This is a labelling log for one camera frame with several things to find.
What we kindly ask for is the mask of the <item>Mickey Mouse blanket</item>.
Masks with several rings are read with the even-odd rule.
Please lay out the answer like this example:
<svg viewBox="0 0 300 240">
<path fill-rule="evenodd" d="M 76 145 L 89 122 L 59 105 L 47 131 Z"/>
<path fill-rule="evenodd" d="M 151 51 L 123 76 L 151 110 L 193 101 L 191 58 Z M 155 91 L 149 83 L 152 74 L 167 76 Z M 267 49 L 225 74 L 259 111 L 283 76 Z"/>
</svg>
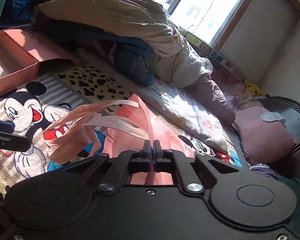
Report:
<svg viewBox="0 0 300 240">
<path fill-rule="evenodd" d="M 0 202 L 17 182 L 57 168 L 47 158 L 47 145 L 42 139 L 43 129 L 55 118 L 86 103 L 126 100 L 132 95 L 112 77 L 91 65 L 71 68 L 53 76 L 43 75 L 36 84 L 41 87 L 42 95 L 32 94 L 31 86 L 24 85 L 12 94 L 0 97 L 0 121 L 15 121 L 15 133 L 32 140 L 26 152 L 0 150 Z M 231 130 L 223 128 L 229 137 L 229 150 L 224 153 L 175 126 L 152 107 L 151 110 L 175 134 L 187 137 L 196 149 L 210 150 L 212 155 L 223 161 L 242 165 L 230 140 Z"/>
</svg>

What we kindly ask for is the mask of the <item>yellow Pikachu plush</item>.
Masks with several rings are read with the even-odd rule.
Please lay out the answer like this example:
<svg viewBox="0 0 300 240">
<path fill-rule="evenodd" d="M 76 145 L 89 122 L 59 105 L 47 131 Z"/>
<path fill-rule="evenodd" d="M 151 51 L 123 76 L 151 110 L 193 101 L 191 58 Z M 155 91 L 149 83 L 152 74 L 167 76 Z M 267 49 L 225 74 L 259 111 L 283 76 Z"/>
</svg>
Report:
<svg viewBox="0 0 300 240">
<path fill-rule="evenodd" d="M 267 92 L 265 92 L 264 90 L 260 89 L 256 84 L 254 84 L 246 79 L 243 82 L 244 82 L 244 90 L 243 90 L 244 94 L 250 93 L 251 96 L 269 97 L 269 94 Z"/>
</svg>

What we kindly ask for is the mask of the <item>blue shopping bag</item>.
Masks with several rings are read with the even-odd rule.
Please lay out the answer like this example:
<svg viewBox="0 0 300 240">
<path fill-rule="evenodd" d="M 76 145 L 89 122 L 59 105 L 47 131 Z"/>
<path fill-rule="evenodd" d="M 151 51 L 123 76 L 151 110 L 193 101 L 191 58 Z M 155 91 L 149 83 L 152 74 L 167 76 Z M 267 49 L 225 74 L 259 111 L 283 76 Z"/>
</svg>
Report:
<svg viewBox="0 0 300 240">
<path fill-rule="evenodd" d="M 14 22 L 30 20 L 32 17 L 32 0 L 13 0 L 12 20 Z"/>
</svg>

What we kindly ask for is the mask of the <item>colourful alphabet mat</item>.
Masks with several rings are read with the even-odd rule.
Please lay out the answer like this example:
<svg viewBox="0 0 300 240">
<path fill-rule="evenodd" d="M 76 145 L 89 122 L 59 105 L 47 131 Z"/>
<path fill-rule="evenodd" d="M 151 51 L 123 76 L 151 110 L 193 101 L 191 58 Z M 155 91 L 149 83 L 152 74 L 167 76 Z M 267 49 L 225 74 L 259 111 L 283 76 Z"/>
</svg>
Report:
<svg viewBox="0 0 300 240">
<path fill-rule="evenodd" d="M 209 44 L 182 27 L 178 27 L 178 30 L 201 57 L 212 59 L 217 62 L 217 64 L 224 67 L 232 75 L 244 76 L 243 72 L 234 63 L 212 48 Z"/>
</svg>

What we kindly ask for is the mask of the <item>dark blue blanket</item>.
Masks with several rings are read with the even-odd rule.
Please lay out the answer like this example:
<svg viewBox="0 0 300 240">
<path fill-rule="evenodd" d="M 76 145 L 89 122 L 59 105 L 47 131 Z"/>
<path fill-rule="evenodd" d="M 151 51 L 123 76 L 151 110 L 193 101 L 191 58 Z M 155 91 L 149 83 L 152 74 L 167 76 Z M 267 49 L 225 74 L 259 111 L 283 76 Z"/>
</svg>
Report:
<svg viewBox="0 0 300 240">
<path fill-rule="evenodd" d="M 48 19 L 36 25 L 51 40 L 67 49 L 84 48 L 107 59 L 123 76 L 141 86 L 154 83 L 155 76 L 146 66 L 154 50 L 136 37 L 122 37 L 81 23 Z"/>
</svg>

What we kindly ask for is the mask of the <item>pink pillow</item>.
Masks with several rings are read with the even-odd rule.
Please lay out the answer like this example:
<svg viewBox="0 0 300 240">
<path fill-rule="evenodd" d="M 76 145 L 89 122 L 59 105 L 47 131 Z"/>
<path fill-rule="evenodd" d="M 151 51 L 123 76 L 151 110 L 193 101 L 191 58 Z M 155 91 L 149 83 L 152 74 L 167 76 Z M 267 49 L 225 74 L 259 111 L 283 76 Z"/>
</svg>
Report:
<svg viewBox="0 0 300 240">
<path fill-rule="evenodd" d="M 234 129 L 239 134 L 243 152 L 250 164 L 269 164 L 289 154 L 295 146 L 278 112 L 251 107 L 236 113 Z"/>
</svg>

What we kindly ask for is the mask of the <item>pink cardboard box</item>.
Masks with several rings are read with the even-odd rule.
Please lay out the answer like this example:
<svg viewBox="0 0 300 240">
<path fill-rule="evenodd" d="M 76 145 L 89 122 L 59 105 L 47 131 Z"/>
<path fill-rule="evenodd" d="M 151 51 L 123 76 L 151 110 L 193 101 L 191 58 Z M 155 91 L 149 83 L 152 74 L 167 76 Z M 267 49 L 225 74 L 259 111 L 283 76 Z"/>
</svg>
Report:
<svg viewBox="0 0 300 240">
<path fill-rule="evenodd" d="M 39 33 L 0 31 L 0 95 L 35 80 L 38 71 L 55 59 L 79 63 L 78 58 Z"/>
</svg>

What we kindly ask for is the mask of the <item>cream quilt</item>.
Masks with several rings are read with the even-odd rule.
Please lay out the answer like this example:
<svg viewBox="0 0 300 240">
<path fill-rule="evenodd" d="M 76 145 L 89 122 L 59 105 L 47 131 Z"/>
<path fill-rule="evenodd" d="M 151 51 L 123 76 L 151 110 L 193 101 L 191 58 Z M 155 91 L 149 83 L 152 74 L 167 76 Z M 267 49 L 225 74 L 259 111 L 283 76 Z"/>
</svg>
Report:
<svg viewBox="0 0 300 240">
<path fill-rule="evenodd" d="M 135 37 L 154 50 L 147 67 L 156 77 L 178 88 L 209 80 L 211 62 L 200 57 L 152 0 L 54 0 L 39 5 L 53 20 L 98 27 L 122 37 Z"/>
</svg>

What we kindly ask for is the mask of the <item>black round chair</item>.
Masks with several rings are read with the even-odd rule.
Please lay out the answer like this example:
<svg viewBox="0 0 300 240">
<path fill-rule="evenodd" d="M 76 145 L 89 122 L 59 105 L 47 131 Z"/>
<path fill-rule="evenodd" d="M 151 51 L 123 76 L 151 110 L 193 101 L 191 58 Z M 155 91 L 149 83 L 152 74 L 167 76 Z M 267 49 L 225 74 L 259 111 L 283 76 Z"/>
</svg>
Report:
<svg viewBox="0 0 300 240">
<path fill-rule="evenodd" d="M 300 103 L 281 96 L 262 99 L 261 103 L 270 112 L 280 113 L 284 117 L 285 127 L 295 142 L 291 155 L 296 154 L 300 150 Z"/>
</svg>

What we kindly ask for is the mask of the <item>white quilted bed sheet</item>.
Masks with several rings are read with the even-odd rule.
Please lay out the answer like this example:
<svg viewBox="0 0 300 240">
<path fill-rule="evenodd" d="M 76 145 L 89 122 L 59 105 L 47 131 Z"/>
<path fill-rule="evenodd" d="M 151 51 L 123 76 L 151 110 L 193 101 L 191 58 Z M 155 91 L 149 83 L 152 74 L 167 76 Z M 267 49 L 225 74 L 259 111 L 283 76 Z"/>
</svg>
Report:
<svg viewBox="0 0 300 240">
<path fill-rule="evenodd" d="M 184 90 L 170 86 L 160 79 L 155 79 L 154 84 L 149 87 L 137 85 L 121 75 L 110 65 L 108 60 L 99 55 L 92 54 L 83 48 L 79 48 L 77 52 L 83 60 L 112 77 L 119 86 L 138 95 L 155 109 L 156 113 L 168 119 L 175 126 L 215 150 L 228 152 L 229 137 L 224 131 L 222 123 L 203 105 L 187 95 Z"/>
</svg>

